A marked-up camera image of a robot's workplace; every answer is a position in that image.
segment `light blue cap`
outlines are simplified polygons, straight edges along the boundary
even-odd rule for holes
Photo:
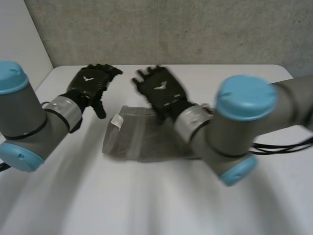
[[[0,61],[0,94],[17,92],[28,84],[21,66],[12,61]]]
[[[217,111],[236,121],[253,121],[263,118],[276,105],[276,89],[265,80],[237,75],[225,80],[217,95]]]
[[[36,153],[11,143],[0,145],[0,158],[13,168],[33,172],[45,161]]]
[[[256,165],[257,159],[251,155],[221,175],[220,180],[225,185],[232,186],[245,178]]]

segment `finger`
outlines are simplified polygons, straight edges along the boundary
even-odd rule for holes
[[[132,79],[132,82],[133,82],[136,86],[140,86],[140,82],[139,82],[137,79],[133,78],[133,79]]]
[[[152,69],[151,67],[148,67],[148,68],[147,68],[147,71],[148,71],[149,73],[152,73],[153,69]]]
[[[142,70],[137,70],[136,72],[137,72],[138,75],[139,75],[140,77],[142,77],[144,80],[146,79],[146,75],[143,73]]]

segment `table surface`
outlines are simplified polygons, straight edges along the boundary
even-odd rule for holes
[[[102,152],[110,118],[123,105],[148,107],[130,83],[144,65],[124,71],[103,95],[108,114],[84,112],[34,173],[0,174],[3,235],[301,235],[313,229],[313,149],[260,156],[258,168],[225,187],[201,161],[115,162]],[[198,103],[213,103],[220,83],[236,74],[269,82],[292,78],[276,65],[169,65]],[[64,93],[81,66],[55,68],[36,91],[40,102]],[[310,135],[292,127],[257,138],[287,144]]]

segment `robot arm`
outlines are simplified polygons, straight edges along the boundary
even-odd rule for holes
[[[176,132],[227,186],[236,184],[255,168],[257,160],[249,149],[258,135],[293,125],[310,126],[313,76],[273,84],[243,75],[228,78],[217,94],[212,118],[202,106],[188,102],[185,92],[182,99],[174,97],[175,89],[183,90],[177,81],[172,83],[175,89],[157,89],[152,98],[151,90],[156,89],[153,80],[159,84],[176,80],[166,68],[163,70],[167,72],[160,72],[160,67],[148,69],[148,74],[140,71],[144,81],[133,82],[152,107],[161,112],[158,116],[173,119]],[[163,101],[158,108],[156,100]]]
[[[27,75],[14,62],[0,62],[0,157],[21,171],[35,171],[68,133],[78,130],[88,106],[106,117],[102,93],[122,71],[109,65],[81,69],[67,92],[41,107]]]

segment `gray cylinder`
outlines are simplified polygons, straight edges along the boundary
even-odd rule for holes
[[[27,135],[45,121],[44,110],[21,67],[0,63],[0,132],[6,138]]]

